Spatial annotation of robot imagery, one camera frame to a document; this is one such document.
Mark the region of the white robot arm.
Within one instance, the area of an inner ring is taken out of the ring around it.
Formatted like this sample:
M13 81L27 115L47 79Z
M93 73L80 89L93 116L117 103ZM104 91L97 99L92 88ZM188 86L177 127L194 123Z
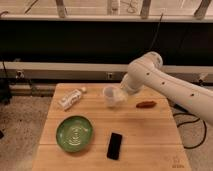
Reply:
M162 65L162 57L154 51L133 60L127 66L121 89L132 95L143 85L148 86L213 125L213 91L164 73Z

